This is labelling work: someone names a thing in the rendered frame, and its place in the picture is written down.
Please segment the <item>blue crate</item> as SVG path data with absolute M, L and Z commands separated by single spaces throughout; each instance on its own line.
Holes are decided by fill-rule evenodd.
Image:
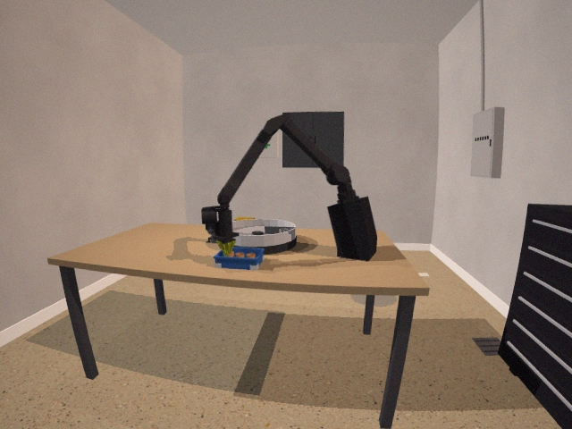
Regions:
M 214 268 L 231 268 L 231 269 L 244 269 L 255 270 L 259 268 L 262 261 L 265 259 L 264 248 L 235 248 L 233 247 L 234 256 L 236 253 L 244 253 L 245 257 L 226 257 L 223 251 L 219 251 L 214 256 Z M 246 254 L 253 253 L 256 258 L 247 258 Z M 263 253 L 263 254 L 262 254 Z

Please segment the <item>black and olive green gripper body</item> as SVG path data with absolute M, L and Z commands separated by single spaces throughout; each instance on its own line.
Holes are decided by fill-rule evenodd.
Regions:
M 226 244 L 232 241 L 235 241 L 236 239 L 233 239 L 232 237 L 236 237 L 239 236 L 239 234 L 237 232 L 234 232 L 232 234 L 232 222 L 230 224 L 225 223 L 223 225 L 223 223 L 219 223 L 221 224 L 221 236 L 213 236 L 213 240 L 219 239 L 217 241 L 221 241 L 222 244 Z

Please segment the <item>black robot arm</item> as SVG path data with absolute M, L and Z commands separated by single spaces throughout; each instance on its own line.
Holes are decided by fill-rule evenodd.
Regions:
M 351 188 L 349 170 L 345 166 L 339 166 L 330 159 L 290 117 L 291 115 L 286 113 L 266 122 L 265 127 L 259 132 L 230 179 L 220 191 L 217 198 L 220 205 L 203 207 L 201 209 L 202 224 L 206 225 L 208 234 L 214 233 L 216 236 L 221 236 L 221 224 L 219 223 L 223 223 L 224 225 L 225 223 L 230 224 L 232 222 L 229 203 L 273 134 L 279 129 L 286 133 L 321 168 L 329 184 L 339 186 L 337 187 L 339 192 L 337 195 L 339 199 L 337 201 L 338 204 L 359 199 L 359 196 L 356 196 L 355 190 Z M 217 221 L 217 212 L 219 221 Z

